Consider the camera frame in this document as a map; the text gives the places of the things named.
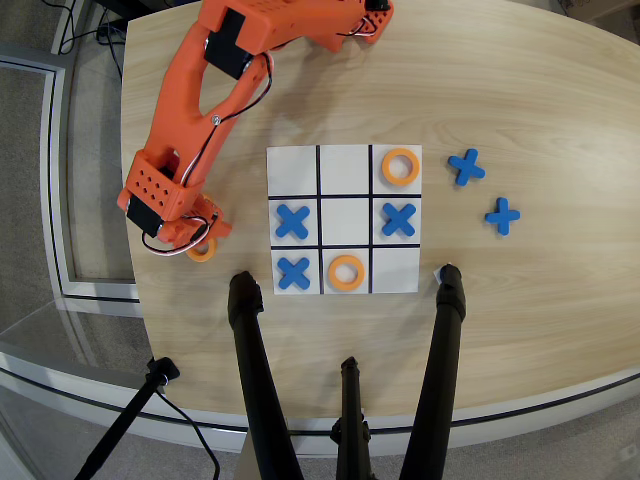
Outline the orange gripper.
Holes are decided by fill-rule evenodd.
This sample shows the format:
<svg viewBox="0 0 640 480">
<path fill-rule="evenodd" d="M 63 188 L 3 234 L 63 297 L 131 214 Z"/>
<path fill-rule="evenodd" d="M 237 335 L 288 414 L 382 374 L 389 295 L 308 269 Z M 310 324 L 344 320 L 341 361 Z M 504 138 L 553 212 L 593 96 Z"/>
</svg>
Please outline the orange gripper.
<svg viewBox="0 0 640 480">
<path fill-rule="evenodd" d="M 231 230 L 222 210 L 207 195 L 199 194 L 185 214 L 160 227 L 157 239 L 174 249 L 187 245 L 200 248 L 211 240 L 228 237 Z"/>
</svg>

